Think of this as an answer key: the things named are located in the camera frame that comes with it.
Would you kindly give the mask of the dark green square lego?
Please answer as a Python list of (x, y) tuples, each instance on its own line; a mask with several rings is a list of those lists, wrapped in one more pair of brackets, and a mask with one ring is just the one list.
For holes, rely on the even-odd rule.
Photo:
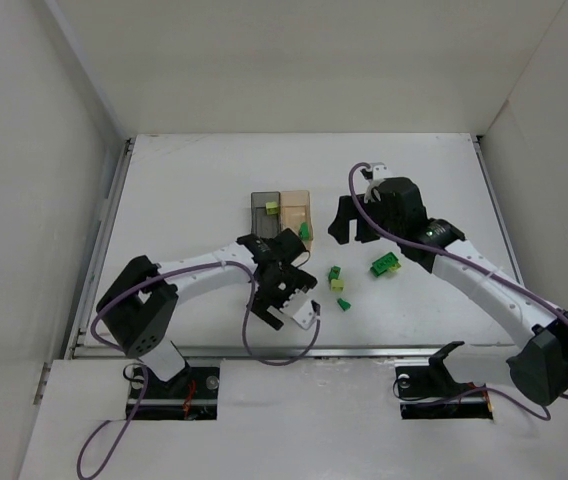
[(310, 227), (307, 222), (302, 222), (298, 229), (298, 236), (303, 241), (308, 241), (311, 239)]

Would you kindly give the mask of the pale yellow-green small lego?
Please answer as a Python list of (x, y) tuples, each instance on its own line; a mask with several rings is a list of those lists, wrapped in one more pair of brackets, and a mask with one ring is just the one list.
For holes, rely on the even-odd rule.
[(331, 279), (330, 289), (332, 292), (342, 292), (344, 289), (344, 281), (340, 278)]

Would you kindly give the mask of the lime green small lego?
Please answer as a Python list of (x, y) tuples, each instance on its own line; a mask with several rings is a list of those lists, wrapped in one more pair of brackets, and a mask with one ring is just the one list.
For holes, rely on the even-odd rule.
[(277, 202), (266, 202), (265, 211), (267, 215), (277, 215), (279, 211), (279, 205)]

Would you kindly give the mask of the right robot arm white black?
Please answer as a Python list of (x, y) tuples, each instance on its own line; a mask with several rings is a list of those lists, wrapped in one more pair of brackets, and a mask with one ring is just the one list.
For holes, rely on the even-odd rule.
[(501, 352), (449, 342), (427, 364), (399, 370), (399, 378), (412, 380), (414, 396), (444, 401), (492, 383), (510, 385), (540, 407), (568, 400), (568, 309), (501, 273), (459, 228), (429, 216), (412, 180), (384, 177), (363, 164), (355, 168), (368, 188), (339, 198), (329, 235), (340, 245), (381, 238), (396, 243), (406, 259), (464, 294), (513, 343)]

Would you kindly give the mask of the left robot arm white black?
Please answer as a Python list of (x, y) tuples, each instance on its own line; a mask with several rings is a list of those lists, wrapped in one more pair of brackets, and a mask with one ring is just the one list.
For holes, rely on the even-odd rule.
[(189, 364), (166, 336), (175, 309), (196, 297), (247, 283), (246, 316), (280, 330), (292, 321), (319, 331), (320, 306), (310, 296), (316, 278), (295, 266), (307, 249), (290, 229), (273, 238), (255, 234), (208, 254), (166, 265), (133, 258), (96, 306), (96, 318), (111, 335), (109, 346), (139, 361), (162, 383), (184, 377)]

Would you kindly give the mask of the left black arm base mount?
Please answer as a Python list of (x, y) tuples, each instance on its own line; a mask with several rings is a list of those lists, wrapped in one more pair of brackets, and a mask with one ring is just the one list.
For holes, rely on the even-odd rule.
[(125, 366), (123, 378), (129, 382), (125, 415), (128, 416), (139, 399), (141, 403), (133, 415), (143, 421), (213, 421), (217, 419), (220, 368), (218, 366), (191, 366), (184, 376), (170, 384), (161, 382), (148, 373), (146, 393), (141, 396), (144, 383), (140, 365)]

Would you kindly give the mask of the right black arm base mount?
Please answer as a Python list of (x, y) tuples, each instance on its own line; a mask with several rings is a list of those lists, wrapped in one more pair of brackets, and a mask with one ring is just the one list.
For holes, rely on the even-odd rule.
[(393, 395), (400, 401), (403, 420), (492, 420), (488, 395), (478, 392), (452, 400), (475, 385), (462, 384), (453, 379), (444, 366), (444, 360), (461, 341), (451, 342), (428, 357), (425, 362), (400, 364), (395, 367)]

